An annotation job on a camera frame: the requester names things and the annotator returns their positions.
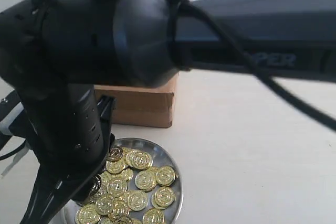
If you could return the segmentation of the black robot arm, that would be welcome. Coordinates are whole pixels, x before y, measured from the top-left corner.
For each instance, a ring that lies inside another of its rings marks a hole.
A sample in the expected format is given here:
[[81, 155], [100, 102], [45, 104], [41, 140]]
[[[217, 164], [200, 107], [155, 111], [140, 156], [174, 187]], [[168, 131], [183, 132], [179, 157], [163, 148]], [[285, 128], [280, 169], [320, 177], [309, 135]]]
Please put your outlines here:
[[113, 144], [96, 84], [157, 88], [191, 69], [253, 74], [324, 126], [335, 120], [273, 77], [335, 81], [335, 0], [23, 0], [1, 12], [1, 143], [40, 167], [22, 223], [83, 201]]

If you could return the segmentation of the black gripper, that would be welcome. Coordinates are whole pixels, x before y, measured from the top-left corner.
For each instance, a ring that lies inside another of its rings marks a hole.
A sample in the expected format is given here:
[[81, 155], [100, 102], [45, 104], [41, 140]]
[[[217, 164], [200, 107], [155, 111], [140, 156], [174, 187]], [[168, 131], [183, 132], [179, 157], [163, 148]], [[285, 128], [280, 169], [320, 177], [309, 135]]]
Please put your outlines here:
[[19, 93], [36, 137], [40, 167], [20, 224], [49, 223], [71, 199], [84, 201], [102, 170], [115, 99], [95, 98], [93, 85], [67, 84], [44, 96]]

